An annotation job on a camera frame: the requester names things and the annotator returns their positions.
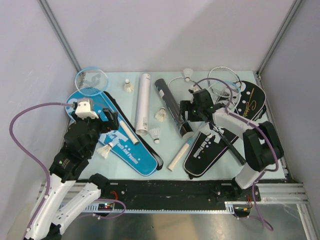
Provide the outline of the black shuttlecock tube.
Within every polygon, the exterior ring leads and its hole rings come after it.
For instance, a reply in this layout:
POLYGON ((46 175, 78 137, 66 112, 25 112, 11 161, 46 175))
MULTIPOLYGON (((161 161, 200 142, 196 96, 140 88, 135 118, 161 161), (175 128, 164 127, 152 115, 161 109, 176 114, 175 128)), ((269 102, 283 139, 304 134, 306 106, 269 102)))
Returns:
POLYGON ((182 137, 186 140, 193 136, 194 131, 187 121, 183 121, 180 115, 180 106, 175 100, 171 90, 163 78, 160 78, 154 82, 154 85, 158 91, 159 96, 162 98, 167 110, 169 111, 176 128, 182 137))

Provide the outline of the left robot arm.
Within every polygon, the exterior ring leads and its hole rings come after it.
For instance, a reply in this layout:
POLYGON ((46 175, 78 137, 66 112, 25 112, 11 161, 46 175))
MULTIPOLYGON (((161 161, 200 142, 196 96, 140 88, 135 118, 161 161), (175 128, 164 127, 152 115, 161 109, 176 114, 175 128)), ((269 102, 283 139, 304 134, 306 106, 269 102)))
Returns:
POLYGON ((103 175, 92 175, 85 187, 64 207, 60 207, 68 191, 75 185, 92 158, 100 135, 118 130, 118 112, 102 110, 103 121, 93 111, 80 118, 75 112, 72 123, 64 135, 64 143, 49 168, 49 181, 45 192, 36 203, 31 225, 27 227, 26 240, 59 240, 80 213, 97 199, 107 199, 111 194, 110 181, 103 175))

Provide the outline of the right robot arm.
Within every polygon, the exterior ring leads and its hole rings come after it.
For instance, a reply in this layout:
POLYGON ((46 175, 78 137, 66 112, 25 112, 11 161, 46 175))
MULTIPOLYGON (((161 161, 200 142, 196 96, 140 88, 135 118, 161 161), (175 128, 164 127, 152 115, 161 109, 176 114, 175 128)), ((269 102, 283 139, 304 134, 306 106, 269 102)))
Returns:
POLYGON ((240 114, 229 110, 227 103, 214 103, 208 89, 193 92, 192 100, 180 102, 180 116, 184 121, 205 122, 219 126, 243 141, 245 164, 231 182, 232 197, 238 201, 249 195, 252 187, 270 165, 277 165, 284 150, 274 125, 265 121, 257 123, 256 117, 265 105, 266 94, 258 85, 245 81, 240 90, 240 114))

